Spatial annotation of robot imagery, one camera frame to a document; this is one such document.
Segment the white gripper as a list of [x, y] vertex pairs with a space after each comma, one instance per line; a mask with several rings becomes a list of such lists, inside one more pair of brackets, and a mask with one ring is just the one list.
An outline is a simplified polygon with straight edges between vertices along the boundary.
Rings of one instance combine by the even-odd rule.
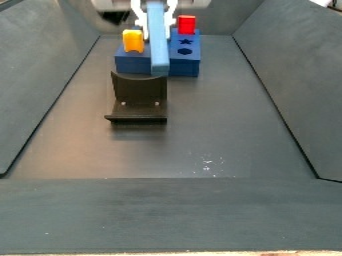
[[90, 0], [98, 12], [116, 12], [132, 10], [136, 15], [134, 25], [142, 29], [142, 38], [148, 39], [146, 3], [158, 2], [164, 9], [164, 32], [169, 38], [170, 26], [176, 23], [173, 12], [176, 9], [203, 9], [211, 0]]

